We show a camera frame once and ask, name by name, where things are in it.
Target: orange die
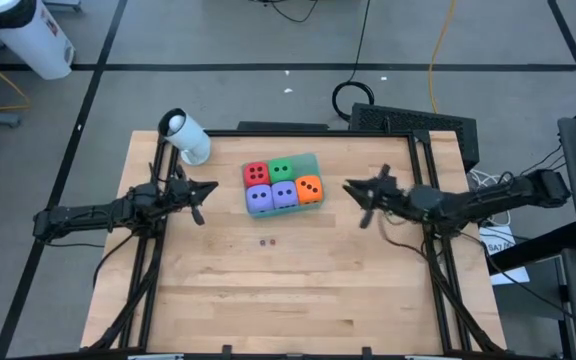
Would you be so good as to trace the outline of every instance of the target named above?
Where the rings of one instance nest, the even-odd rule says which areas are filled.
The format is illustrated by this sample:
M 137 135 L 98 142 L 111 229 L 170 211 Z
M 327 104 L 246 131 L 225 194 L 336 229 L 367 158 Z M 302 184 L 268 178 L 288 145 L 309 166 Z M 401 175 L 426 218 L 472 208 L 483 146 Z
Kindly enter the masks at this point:
M 299 205 L 308 205 L 321 202 L 324 199 L 324 188 L 317 175 L 306 175 L 295 180 Z

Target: white container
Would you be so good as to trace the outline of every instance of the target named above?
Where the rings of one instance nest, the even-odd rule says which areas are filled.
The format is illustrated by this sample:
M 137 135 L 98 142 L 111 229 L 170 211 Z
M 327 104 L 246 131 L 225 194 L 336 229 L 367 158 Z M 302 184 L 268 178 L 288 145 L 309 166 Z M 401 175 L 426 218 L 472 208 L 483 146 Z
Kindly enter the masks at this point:
M 179 149 L 188 165 L 201 165 L 210 157 L 210 137 L 181 109 L 172 109 L 159 121 L 159 134 Z
M 0 0 L 0 17 L 10 18 L 24 0 Z M 41 0 L 36 0 L 32 19 L 21 27 L 0 28 L 0 39 L 39 76 L 62 78 L 72 71 L 75 48 Z

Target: wooden table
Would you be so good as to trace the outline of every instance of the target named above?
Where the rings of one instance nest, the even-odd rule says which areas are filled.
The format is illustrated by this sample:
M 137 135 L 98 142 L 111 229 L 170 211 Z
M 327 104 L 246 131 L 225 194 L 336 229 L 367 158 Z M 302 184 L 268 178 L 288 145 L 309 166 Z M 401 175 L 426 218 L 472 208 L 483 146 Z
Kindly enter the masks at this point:
M 431 133 L 441 189 L 467 190 L 452 132 Z M 156 132 L 134 132 L 119 195 L 147 182 Z M 376 223 L 359 229 L 362 211 L 342 189 L 390 164 L 401 187 L 413 185 L 407 141 L 401 138 L 213 137 L 212 156 L 185 166 L 194 180 L 219 187 L 201 209 L 206 225 L 187 210 L 168 221 L 148 351 L 219 353 L 441 354 L 427 264 L 383 241 Z M 246 214 L 241 164 L 313 152 L 326 200 L 322 208 L 254 220 Z M 419 146 L 426 176 L 423 150 Z M 419 225 L 388 225 L 391 238 L 419 247 Z M 466 232 L 477 235 L 475 226 Z M 106 252 L 127 231 L 108 236 Z M 267 245 L 261 246 L 260 240 Z M 126 301 L 137 241 L 108 259 L 93 294 L 83 345 L 93 343 Z M 484 254 L 465 238 L 453 240 L 465 305 L 490 337 L 505 346 Z M 459 341 L 452 309 L 453 347 Z M 136 344 L 141 309 L 131 344 Z

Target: blue die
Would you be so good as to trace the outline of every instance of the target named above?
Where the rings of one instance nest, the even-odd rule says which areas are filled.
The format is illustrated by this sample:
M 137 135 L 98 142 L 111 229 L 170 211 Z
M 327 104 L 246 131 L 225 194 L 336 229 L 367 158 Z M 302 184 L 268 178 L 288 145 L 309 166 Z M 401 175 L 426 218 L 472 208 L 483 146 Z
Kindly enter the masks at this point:
M 284 209 L 299 205 L 297 187 L 293 181 L 280 181 L 272 185 L 272 199 L 275 209 Z
M 274 210 L 270 186 L 255 185 L 249 187 L 246 190 L 246 205 L 251 214 Z

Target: die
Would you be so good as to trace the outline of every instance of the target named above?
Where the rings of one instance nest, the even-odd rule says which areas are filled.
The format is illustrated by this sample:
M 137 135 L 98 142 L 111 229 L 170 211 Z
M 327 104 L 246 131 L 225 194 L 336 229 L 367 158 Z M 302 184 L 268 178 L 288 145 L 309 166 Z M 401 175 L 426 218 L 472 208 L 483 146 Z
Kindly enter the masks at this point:
M 246 190 L 246 206 L 251 214 L 275 209 L 270 185 L 255 185 Z
M 306 175 L 295 180 L 300 205 L 316 204 L 324 199 L 324 189 L 317 175 Z
M 270 181 L 273 184 L 280 181 L 293 180 L 292 162 L 289 159 L 268 161 L 268 172 L 270 173 Z
M 275 209 L 285 209 L 299 205 L 297 187 L 292 181 L 281 181 L 271 186 Z
M 270 185 L 268 165 L 263 162 L 250 163 L 244 168 L 244 184 L 246 188 L 255 185 Z

